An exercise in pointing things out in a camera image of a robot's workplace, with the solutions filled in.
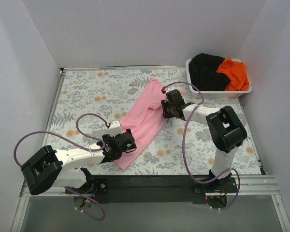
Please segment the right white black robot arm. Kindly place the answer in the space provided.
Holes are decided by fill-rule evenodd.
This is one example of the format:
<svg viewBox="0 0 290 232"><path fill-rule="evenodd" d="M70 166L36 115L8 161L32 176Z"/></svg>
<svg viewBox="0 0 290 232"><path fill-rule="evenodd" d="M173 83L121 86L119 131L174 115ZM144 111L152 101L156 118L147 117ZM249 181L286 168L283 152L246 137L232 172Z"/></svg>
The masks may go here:
<svg viewBox="0 0 290 232"><path fill-rule="evenodd" d="M230 106L220 109L208 108L201 106L200 103L186 103L177 89L166 91L164 87L161 91L165 94L165 99L161 101L162 116L166 119L177 118L186 122L182 139L182 154L188 175L194 183L204 185L206 190L222 191L231 178L235 153L247 138L247 131L242 122ZM186 159L185 139L190 121L206 125L216 146L214 164L204 180L193 177Z"/></svg>

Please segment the pink t-shirt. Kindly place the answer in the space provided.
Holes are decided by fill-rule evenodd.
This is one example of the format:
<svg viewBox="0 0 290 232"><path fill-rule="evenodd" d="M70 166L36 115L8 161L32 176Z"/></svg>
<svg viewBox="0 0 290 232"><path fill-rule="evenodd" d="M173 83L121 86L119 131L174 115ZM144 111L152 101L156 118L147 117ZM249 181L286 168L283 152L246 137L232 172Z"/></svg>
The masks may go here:
<svg viewBox="0 0 290 232"><path fill-rule="evenodd" d="M135 104L121 120L121 128L130 129L137 146L131 153L122 154L115 164L126 170L142 152L150 145L167 119L162 116L161 101L165 99L162 93L163 85L157 79L151 78Z"/></svg>

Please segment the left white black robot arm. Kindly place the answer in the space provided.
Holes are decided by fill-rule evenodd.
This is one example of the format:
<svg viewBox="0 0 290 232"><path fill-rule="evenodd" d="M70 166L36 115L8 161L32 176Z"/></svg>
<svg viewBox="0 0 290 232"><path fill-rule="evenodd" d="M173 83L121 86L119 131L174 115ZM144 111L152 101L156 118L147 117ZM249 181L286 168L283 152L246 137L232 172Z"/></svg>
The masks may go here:
<svg viewBox="0 0 290 232"><path fill-rule="evenodd" d="M71 187L89 193L93 177L86 168L88 164L113 162L136 148L131 129L127 129L115 136L105 134L102 141L85 149L55 150L50 145L43 146L20 167L31 195L42 194L51 187Z"/></svg>

